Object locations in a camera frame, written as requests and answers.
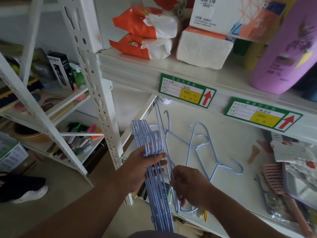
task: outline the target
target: purple bottle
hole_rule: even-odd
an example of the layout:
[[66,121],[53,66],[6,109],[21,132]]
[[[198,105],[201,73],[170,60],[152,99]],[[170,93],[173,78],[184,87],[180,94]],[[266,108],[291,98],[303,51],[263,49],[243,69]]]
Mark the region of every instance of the purple bottle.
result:
[[317,61],[317,0],[297,0],[251,73],[250,85],[281,94]]

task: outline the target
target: spray bottle box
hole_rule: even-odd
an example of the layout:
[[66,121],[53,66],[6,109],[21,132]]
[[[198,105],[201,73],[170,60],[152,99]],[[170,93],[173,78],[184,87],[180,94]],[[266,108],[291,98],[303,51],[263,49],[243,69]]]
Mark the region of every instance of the spray bottle box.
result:
[[61,87],[73,91],[74,77],[66,54],[52,52],[47,55]]
[[189,25],[264,42],[285,6],[283,0],[195,0]]

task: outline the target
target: yellow label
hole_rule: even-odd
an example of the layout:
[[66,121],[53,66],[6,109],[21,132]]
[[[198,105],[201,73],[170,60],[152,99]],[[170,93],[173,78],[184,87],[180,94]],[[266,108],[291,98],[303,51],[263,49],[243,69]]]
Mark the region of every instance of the yellow label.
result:
[[251,117],[250,121],[258,124],[262,124],[268,127],[274,127],[281,118],[275,117],[272,115],[255,112],[254,115]]
[[198,104],[201,94],[182,88],[179,98]]

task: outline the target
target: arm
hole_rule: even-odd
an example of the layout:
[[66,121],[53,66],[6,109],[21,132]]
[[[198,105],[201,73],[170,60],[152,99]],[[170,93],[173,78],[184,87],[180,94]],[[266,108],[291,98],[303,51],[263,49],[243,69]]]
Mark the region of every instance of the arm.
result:
[[145,180],[146,168],[167,164],[165,153],[143,157],[144,147],[132,152],[125,163],[87,194],[26,232],[21,238],[101,237],[129,192]]
[[197,169],[177,165],[171,186],[184,207],[186,200],[212,213],[231,238],[285,238],[246,208],[214,187]]

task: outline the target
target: hand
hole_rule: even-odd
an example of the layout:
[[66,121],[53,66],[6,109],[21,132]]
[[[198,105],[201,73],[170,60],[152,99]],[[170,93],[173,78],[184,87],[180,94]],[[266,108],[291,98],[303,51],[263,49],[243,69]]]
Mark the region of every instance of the hand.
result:
[[144,146],[133,151],[123,165],[117,170],[121,182],[124,182],[127,185],[126,188],[129,193],[135,192],[141,187],[146,178],[146,169],[149,166],[158,162],[160,162],[161,166],[167,164],[167,160],[161,160],[166,157],[166,153],[160,153],[149,157],[144,157],[143,154],[145,154]]
[[170,184],[176,191],[177,199],[184,207],[186,200],[200,209],[210,210],[213,193],[218,190],[198,169],[177,165],[173,168],[174,180]]

